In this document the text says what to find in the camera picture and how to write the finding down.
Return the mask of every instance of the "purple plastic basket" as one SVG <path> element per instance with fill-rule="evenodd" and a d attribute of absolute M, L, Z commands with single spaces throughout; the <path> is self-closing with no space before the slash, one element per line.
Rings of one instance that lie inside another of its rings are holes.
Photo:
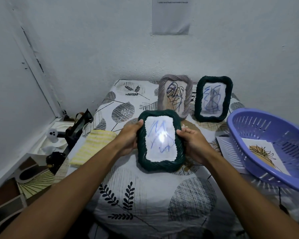
<path fill-rule="evenodd" d="M 232 112 L 227 124 L 233 146 L 250 173 L 271 185 L 299 191 L 299 127 L 270 113 L 249 108 Z M 260 160 L 241 138 L 271 142 L 291 176 Z"/>

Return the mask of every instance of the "gray rope frame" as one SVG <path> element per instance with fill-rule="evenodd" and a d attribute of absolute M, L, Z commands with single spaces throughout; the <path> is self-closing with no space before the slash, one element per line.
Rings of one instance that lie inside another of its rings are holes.
<path fill-rule="evenodd" d="M 161 78 L 159 85 L 158 85 L 158 103 L 157 103 L 157 109 L 162 111 L 165 110 L 166 107 L 163 106 L 163 100 L 165 96 L 165 83 L 168 81 L 184 81 L 187 86 L 186 86 L 186 97 L 184 100 L 184 111 L 181 115 L 179 115 L 181 120 L 185 120 L 186 117 L 188 116 L 189 113 L 189 106 L 190 106 L 190 100 L 192 97 L 192 92 L 193 92 L 193 81 L 185 75 L 165 75 Z"/>

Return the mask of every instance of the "hand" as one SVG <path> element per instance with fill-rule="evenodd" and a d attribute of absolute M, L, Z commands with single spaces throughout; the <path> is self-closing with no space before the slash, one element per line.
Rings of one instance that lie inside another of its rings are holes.
<path fill-rule="evenodd" d="M 136 132 L 143 126 L 143 119 L 136 124 L 125 125 L 117 137 L 113 140 L 119 146 L 119 156 L 128 155 L 133 149 L 137 148 Z"/>
<path fill-rule="evenodd" d="M 186 154 L 202 165 L 206 165 L 206 158 L 217 153 L 201 132 L 182 128 L 182 130 L 177 129 L 176 133 L 187 142 Z"/>

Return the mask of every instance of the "white wall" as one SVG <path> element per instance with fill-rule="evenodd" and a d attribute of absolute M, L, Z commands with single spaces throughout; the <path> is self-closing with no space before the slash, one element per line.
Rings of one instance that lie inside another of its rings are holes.
<path fill-rule="evenodd" d="M 195 0 L 188 36 L 151 36 L 152 0 L 13 0 L 63 109 L 117 79 L 229 76 L 248 107 L 299 124 L 299 0 Z"/>
<path fill-rule="evenodd" d="M 0 1 L 0 179 L 55 119 L 14 40 L 6 11 Z"/>

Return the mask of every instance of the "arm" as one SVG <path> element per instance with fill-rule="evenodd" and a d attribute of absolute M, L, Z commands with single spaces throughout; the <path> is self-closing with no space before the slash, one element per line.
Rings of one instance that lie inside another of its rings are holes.
<path fill-rule="evenodd" d="M 299 225 L 244 180 L 198 131 L 177 130 L 187 142 L 187 153 L 212 174 L 231 208 L 251 238 L 297 238 Z"/>
<path fill-rule="evenodd" d="M 116 160 L 136 148 L 136 132 L 143 123 L 125 126 L 112 142 L 26 208 L 0 238 L 63 238 Z"/>

